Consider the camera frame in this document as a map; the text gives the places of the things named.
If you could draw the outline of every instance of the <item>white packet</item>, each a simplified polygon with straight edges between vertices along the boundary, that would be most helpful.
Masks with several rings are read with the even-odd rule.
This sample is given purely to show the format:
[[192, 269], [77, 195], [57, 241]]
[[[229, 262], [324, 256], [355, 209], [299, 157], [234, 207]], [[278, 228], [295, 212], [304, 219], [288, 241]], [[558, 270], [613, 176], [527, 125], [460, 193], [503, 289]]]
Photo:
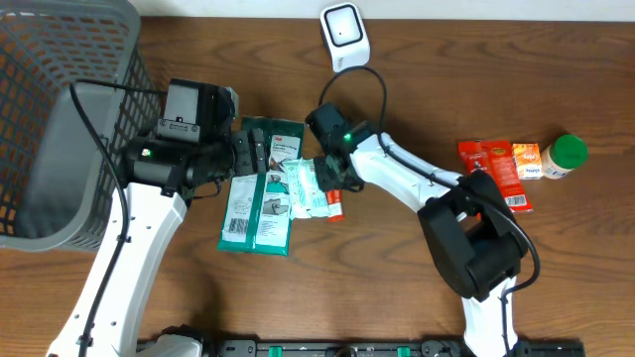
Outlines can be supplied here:
[[313, 160], [292, 160], [283, 163], [291, 194], [291, 219], [328, 217], [326, 193], [319, 189]]

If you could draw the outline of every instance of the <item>wooden table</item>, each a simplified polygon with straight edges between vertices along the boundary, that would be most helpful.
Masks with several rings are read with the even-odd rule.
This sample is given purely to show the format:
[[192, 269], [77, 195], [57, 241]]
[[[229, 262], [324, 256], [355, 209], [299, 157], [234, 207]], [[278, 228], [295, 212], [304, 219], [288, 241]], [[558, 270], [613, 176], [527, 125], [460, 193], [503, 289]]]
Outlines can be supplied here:
[[[635, 353], [635, 25], [367, 21], [370, 65], [390, 91], [388, 131], [462, 172], [456, 143], [545, 146], [564, 132], [588, 162], [561, 180], [526, 181], [518, 220], [543, 274], [514, 296], [531, 338], [580, 338], [588, 356]], [[243, 114], [302, 121], [332, 76], [317, 20], [144, 19], [139, 46], [156, 83], [232, 86]], [[376, 120], [365, 73], [328, 98]], [[308, 132], [304, 156], [318, 154]], [[211, 191], [204, 187], [200, 191]], [[190, 323], [262, 339], [407, 339], [460, 335], [459, 298], [431, 260], [415, 214], [378, 187], [345, 194], [346, 220], [294, 221], [288, 258], [216, 250], [228, 186], [197, 201], [162, 263], [141, 336]], [[75, 304], [90, 254], [0, 252], [0, 353], [42, 356]], [[520, 279], [532, 266], [523, 261]]]

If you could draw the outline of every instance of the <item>basket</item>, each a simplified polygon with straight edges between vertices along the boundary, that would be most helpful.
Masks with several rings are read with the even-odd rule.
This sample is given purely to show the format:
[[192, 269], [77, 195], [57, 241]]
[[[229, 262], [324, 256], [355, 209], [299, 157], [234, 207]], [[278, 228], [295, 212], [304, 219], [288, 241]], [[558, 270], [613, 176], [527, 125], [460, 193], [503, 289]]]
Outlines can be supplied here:
[[[0, 247], [95, 251], [113, 177], [68, 84], [151, 88], [126, 0], [0, 0]], [[113, 159], [161, 111], [156, 95], [80, 83], [79, 100]]]

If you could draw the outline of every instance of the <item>white background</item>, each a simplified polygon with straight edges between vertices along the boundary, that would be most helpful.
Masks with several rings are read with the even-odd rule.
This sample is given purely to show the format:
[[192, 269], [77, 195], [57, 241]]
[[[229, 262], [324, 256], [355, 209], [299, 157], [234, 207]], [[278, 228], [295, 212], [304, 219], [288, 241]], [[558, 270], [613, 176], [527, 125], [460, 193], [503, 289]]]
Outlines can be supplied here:
[[[130, 0], [142, 16], [316, 19], [328, 0]], [[633, 21], [635, 0], [356, 0], [366, 19]]]

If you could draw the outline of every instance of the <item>bottle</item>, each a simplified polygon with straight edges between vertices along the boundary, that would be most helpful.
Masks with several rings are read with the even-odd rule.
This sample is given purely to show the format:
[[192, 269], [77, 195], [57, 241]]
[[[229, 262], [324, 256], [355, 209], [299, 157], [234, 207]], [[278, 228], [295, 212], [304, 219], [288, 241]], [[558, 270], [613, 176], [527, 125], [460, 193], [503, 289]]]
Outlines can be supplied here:
[[543, 176], [561, 179], [584, 164], [587, 157], [588, 147], [581, 138], [571, 134], [562, 135], [541, 154]]

